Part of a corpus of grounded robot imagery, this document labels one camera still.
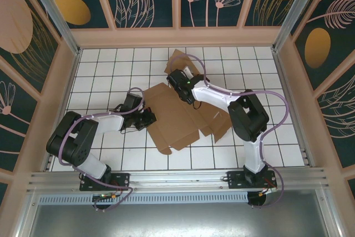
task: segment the white tiled floor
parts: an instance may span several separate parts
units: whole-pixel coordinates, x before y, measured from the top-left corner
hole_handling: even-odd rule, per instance
[[[283,94],[269,47],[177,47],[205,60],[211,83],[227,89],[269,89]],[[164,69],[175,48],[86,49],[75,77],[68,110],[94,114],[115,108],[131,87],[148,89],[166,83]],[[270,116],[268,128],[285,112],[283,102],[273,95],[258,95]],[[265,138],[264,154],[276,167],[303,166],[291,118]],[[200,139],[170,156],[158,152],[146,129],[122,134],[97,135],[92,153],[113,170],[177,170],[241,168],[245,156],[242,140],[230,129],[217,143],[213,137]],[[52,171],[72,170],[58,159]]]

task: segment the purple cable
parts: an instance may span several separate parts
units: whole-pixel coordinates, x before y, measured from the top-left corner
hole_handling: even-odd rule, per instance
[[[204,82],[206,84],[206,86],[216,92],[219,92],[219,93],[222,93],[222,94],[226,94],[226,95],[232,95],[232,96],[235,96],[235,97],[242,97],[244,95],[251,95],[251,94],[273,94],[277,97],[279,97],[284,103],[285,103],[285,107],[286,107],[286,112],[285,112],[285,115],[283,116],[282,120],[277,124],[275,125],[274,127],[272,127],[271,129],[267,130],[266,132],[264,132],[262,135],[261,135],[261,138],[260,138],[260,145],[259,145],[259,154],[260,154],[260,158],[262,160],[262,162],[267,165],[268,167],[270,167],[274,172],[277,173],[277,175],[279,176],[280,178],[280,181],[281,181],[281,194],[280,196],[271,204],[268,204],[268,205],[263,205],[263,206],[259,206],[259,208],[267,208],[269,206],[273,206],[275,205],[277,202],[280,201],[280,199],[282,198],[283,196],[283,193],[285,191],[285,185],[284,185],[284,182],[283,182],[283,178],[280,174],[280,172],[274,168],[273,166],[271,166],[267,161],[265,161],[264,159],[264,156],[263,156],[263,153],[262,153],[262,145],[263,145],[263,140],[265,138],[266,135],[268,135],[270,132],[272,132],[273,130],[277,129],[278,127],[280,127],[287,119],[287,116],[290,112],[290,108],[288,106],[288,103],[287,103],[287,100],[280,94],[276,93],[276,92],[273,92],[273,91],[267,91],[267,90],[264,90],[264,91],[253,91],[253,92],[245,92],[245,93],[233,93],[231,91],[228,91],[228,90],[221,90],[221,89],[218,89],[214,86],[212,86],[206,79],[206,67],[204,65],[204,63],[202,62],[202,60],[200,60],[198,57],[194,56],[194,55],[191,55],[191,54],[180,54],[176,57],[174,57],[171,62],[170,62],[170,72],[173,71],[173,63],[178,59],[178,58],[181,58],[181,57],[185,57],[185,56],[188,56],[188,57],[191,57],[191,58],[194,58],[196,59],[201,65],[202,65],[202,68],[204,70]]]
[[[131,91],[134,90],[134,89],[137,89],[137,90],[139,90],[139,91],[142,93],[142,100],[140,101],[139,105],[138,105],[136,108],[134,108],[134,109],[132,109],[132,110],[130,110],[130,111],[127,111],[127,112],[106,112],[106,113],[97,113],[97,114],[93,114],[93,115],[86,115],[86,116],[83,116],[83,117],[81,117],[80,119],[74,121],[73,125],[69,128],[69,130],[67,131],[67,133],[65,134],[65,136],[64,136],[64,138],[63,138],[62,143],[60,144],[59,153],[58,153],[58,159],[59,159],[59,163],[60,163],[61,165],[63,165],[63,166],[69,166],[69,165],[71,165],[71,164],[69,164],[69,163],[64,163],[64,162],[62,161],[62,154],[63,154],[63,149],[64,149],[64,146],[65,146],[65,143],[66,143],[66,141],[68,140],[70,133],[73,131],[73,129],[75,128],[75,126],[78,125],[78,123],[80,123],[81,121],[83,121],[83,120],[85,120],[85,119],[88,119],[88,118],[95,118],[95,117],[99,118],[99,117],[103,117],[103,116],[107,116],[107,115],[126,115],[126,114],[129,114],[129,113],[135,112],[136,110],[138,110],[138,109],[143,105],[143,102],[144,102],[144,92],[143,92],[143,90],[140,89],[140,88],[138,88],[138,87],[132,87],[132,88],[130,88],[130,89],[128,90],[128,93],[131,92]],[[108,208],[106,208],[106,209],[104,209],[104,210],[98,209],[97,206],[96,206],[98,200],[95,201],[95,202],[94,202],[94,207],[95,207],[96,211],[99,211],[99,210],[100,210],[100,211],[102,211],[102,212],[105,212],[105,211],[109,211],[109,210],[111,210],[111,209],[114,209],[114,208],[117,207],[120,203],[122,203],[124,200],[126,200],[126,198],[127,198],[127,197],[132,193],[132,191],[133,191],[133,188],[132,188],[132,187],[117,186],[117,185],[111,185],[111,184],[103,183],[103,182],[101,182],[101,181],[95,179],[95,178],[92,177],[91,175],[89,175],[89,174],[83,172],[82,170],[78,169],[77,167],[75,167],[75,166],[73,166],[73,165],[71,165],[71,166],[73,167],[73,169],[77,170],[77,171],[80,172],[81,174],[85,175],[86,177],[88,177],[89,179],[91,179],[92,181],[94,181],[94,182],[96,182],[96,183],[98,183],[98,184],[100,184],[100,185],[103,185],[103,186],[105,186],[105,187],[114,188],[114,189],[120,189],[120,190],[129,189],[129,190],[130,190],[130,192],[128,192],[127,195],[125,195],[125,197],[123,197],[120,201],[118,201],[118,202],[117,202],[116,204],[114,204],[114,205],[109,206]]]

